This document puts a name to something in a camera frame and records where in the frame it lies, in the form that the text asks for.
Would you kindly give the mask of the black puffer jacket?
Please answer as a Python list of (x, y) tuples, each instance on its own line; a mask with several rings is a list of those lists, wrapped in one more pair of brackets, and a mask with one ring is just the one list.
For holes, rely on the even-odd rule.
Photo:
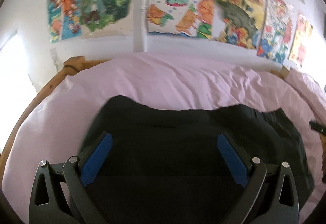
[(282, 109), (158, 110), (115, 96), (83, 146), (102, 132), (113, 146), (86, 191), (108, 223), (221, 223), (243, 193), (218, 151), (223, 132), (250, 157), (287, 161), (300, 206), (314, 190), (302, 137)]

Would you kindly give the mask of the pink duvet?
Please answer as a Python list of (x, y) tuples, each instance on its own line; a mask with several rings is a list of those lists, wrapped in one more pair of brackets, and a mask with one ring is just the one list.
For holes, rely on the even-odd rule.
[(325, 192), (323, 148), (309, 127), (325, 122), (325, 92), (308, 74), (268, 72), (209, 60), (134, 53), (66, 77), (21, 124), (6, 161), (2, 190), (23, 222), (39, 162), (75, 155), (93, 118), (111, 97), (124, 95), (157, 109), (212, 110), (244, 104), (258, 111), (281, 108), (300, 132), (315, 189), (300, 212), (306, 221)]

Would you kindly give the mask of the pig and chick drawing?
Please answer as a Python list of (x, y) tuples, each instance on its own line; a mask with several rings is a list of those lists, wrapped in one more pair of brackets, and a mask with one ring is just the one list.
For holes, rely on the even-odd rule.
[(312, 24), (308, 18), (299, 11), (293, 43), (288, 57), (289, 61), (293, 62), (298, 67), (303, 66), (312, 31)]

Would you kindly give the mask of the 2024 collage drawing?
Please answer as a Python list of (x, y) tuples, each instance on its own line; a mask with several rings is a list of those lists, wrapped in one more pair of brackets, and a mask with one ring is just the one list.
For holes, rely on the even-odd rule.
[(264, 28), (257, 56), (283, 64), (292, 36), (294, 7), (285, 0), (266, 0)]

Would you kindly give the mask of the landscape hills drawing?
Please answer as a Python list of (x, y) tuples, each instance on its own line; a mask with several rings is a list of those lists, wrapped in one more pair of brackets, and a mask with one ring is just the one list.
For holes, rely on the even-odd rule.
[(223, 11), (225, 27), (217, 41), (254, 50), (258, 45), (265, 0), (216, 0)]

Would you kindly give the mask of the oranges and cup drawing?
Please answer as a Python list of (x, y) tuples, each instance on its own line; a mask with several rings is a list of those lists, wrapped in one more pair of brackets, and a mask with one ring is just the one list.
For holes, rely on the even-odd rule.
[(214, 0), (148, 0), (149, 34), (212, 39)]

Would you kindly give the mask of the orange girl blue drawing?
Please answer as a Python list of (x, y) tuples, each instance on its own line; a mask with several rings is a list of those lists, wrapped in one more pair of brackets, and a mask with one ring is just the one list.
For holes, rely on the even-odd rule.
[(80, 0), (47, 0), (50, 42), (81, 35)]

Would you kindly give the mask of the white wall socket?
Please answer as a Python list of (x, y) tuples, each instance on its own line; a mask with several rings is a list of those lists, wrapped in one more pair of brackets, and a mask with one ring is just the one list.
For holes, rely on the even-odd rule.
[(63, 62), (61, 61), (61, 59), (58, 57), (57, 54), (57, 49), (56, 48), (51, 48), (50, 49), (50, 56), (53, 62), (53, 65), (56, 69), (56, 72), (58, 73), (59, 71), (62, 70), (63, 68)]

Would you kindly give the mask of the wooden bed frame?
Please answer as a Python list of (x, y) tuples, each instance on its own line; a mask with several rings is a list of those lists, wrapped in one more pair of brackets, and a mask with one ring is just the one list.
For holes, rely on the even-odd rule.
[(35, 98), (31, 101), (28, 107), (24, 110), (21, 117), (17, 121), (15, 127), (13, 128), (6, 145), (1, 154), (1, 183), (4, 175), (4, 170), (6, 167), (6, 163), (13, 147), (14, 140), (16, 138), (17, 132), (22, 125), (22, 123), (26, 120), (26, 118), (30, 115), (30, 113), (49, 95), (52, 94), (54, 89), (65, 80), (67, 76), (73, 76), (78, 74), (83, 70), (88, 70), (94, 66), (97, 66), (101, 63), (108, 62), (110, 59), (104, 60), (86, 60), (85, 56), (76, 56), (71, 57), (66, 60), (63, 64), (62, 70), (60, 70), (42, 89), (37, 93)]

